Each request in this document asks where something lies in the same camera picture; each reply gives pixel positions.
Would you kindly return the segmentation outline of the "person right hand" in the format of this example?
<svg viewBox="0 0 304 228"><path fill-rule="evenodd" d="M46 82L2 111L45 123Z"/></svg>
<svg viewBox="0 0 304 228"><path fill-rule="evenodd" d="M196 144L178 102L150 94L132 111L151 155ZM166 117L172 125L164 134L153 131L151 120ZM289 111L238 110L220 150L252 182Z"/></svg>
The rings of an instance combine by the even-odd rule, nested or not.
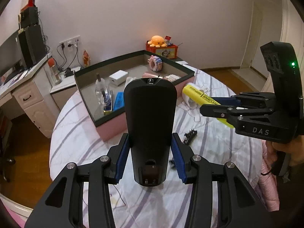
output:
<svg viewBox="0 0 304 228"><path fill-rule="evenodd" d="M277 160L277 152L282 151L290 154L290 166L296 166L303 163L303 135L299 135L287 144L266 141L267 160L273 164Z"/></svg>

